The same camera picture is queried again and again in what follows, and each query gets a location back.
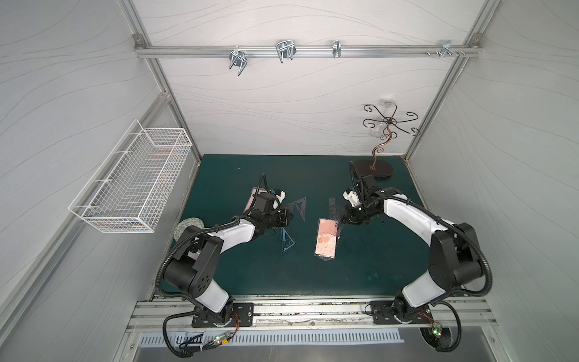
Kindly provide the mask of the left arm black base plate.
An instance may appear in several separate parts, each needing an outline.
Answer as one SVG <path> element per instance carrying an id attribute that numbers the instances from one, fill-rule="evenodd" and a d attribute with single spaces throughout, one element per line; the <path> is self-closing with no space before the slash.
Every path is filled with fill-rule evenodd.
<path id="1" fill-rule="evenodd" d="M 191 321 L 193 328 L 209 327 L 251 327 L 253 325 L 253 303 L 227 303 L 220 312 L 212 312 L 203 307 Z"/>

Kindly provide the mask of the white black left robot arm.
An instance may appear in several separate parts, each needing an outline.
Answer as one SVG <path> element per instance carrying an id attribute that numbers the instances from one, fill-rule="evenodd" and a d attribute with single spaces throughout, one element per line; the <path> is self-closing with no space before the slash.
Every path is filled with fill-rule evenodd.
<path id="1" fill-rule="evenodd" d="M 268 229 L 285 228 L 291 221 L 293 213 L 281 208 L 273 214 L 253 210 L 213 228 L 186 228 L 158 270 L 157 293 L 222 314 L 232 298 L 214 280 L 221 254 L 259 238 Z"/>

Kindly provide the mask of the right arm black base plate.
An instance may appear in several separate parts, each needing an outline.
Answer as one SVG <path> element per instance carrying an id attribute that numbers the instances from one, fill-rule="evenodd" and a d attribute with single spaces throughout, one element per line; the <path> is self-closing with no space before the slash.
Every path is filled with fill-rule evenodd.
<path id="1" fill-rule="evenodd" d="M 365 312 L 377 325 L 391 324 L 430 324 L 431 313 L 425 306 L 413 308 L 402 299 L 371 301 Z"/>

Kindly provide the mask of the purple straight ruler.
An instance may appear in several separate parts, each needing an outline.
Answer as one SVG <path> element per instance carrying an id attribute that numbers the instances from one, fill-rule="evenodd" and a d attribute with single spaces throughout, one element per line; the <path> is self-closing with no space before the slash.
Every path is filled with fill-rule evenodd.
<path id="1" fill-rule="evenodd" d="M 335 198 L 329 198 L 329 218 L 331 220 L 338 220 L 339 216 L 337 213 L 337 209 L 336 209 L 336 199 Z"/>

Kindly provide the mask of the small pink ruler set pouch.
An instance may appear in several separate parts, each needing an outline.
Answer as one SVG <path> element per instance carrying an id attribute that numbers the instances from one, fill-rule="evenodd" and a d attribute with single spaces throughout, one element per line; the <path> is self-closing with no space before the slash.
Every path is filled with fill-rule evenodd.
<path id="1" fill-rule="evenodd" d="M 315 255 L 321 259 L 334 259 L 339 240 L 339 223 L 336 220 L 319 219 Z"/>

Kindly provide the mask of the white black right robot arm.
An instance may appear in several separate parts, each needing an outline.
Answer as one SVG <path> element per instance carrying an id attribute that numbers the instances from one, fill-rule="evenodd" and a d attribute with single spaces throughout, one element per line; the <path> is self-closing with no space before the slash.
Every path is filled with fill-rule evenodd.
<path id="1" fill-rule="evenodd" d="M 428 268 L 397 293 L 392 309 L 408 319 L 425 306 L 444 300 L 455 292 L 480 297 L 492 286 L 490 266 L 467 223 L 453 224 L 435 216 L 405 195 L 378 194 L 363 200 L 354 190 L 343 192 L 348 202 L 343 223 L 361 224 L 383 213 L 402 223 L 429 247 Z"/>

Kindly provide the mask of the pink large set square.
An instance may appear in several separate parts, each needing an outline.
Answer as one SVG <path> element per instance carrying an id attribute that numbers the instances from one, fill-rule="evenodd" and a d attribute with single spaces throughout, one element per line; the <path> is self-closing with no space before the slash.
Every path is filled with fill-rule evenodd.
<path id="1" fill-rule="evenodd" d="M 292 203 L 293 208 L 295 211 L 300 215 L 301 219 L 305 221 L 306 219 L 306 197 L 298 199 Z"/>

